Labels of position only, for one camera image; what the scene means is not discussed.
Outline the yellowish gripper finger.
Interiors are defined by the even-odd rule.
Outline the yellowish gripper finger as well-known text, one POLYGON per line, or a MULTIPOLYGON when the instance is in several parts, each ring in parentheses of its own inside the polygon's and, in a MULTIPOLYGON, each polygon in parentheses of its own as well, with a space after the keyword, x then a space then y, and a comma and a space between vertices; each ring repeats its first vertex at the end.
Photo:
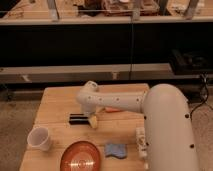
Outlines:
POLYGON ((98 120, 97 120, 97 116, 96 115, 91 115, 88 119, 90 126, 93 129, 97 129, 98 128, 98 120))

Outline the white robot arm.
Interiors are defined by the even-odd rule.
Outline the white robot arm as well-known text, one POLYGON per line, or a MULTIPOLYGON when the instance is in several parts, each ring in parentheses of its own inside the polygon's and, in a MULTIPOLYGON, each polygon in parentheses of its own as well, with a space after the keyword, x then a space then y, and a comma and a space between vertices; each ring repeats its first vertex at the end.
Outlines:
POLYGON ((188 100, 177 87, 157 84, 148 91, 105 93, 88 81, 76 100, 86 116, 97 106, 142 113, 147 171, 199 171, 188 100))

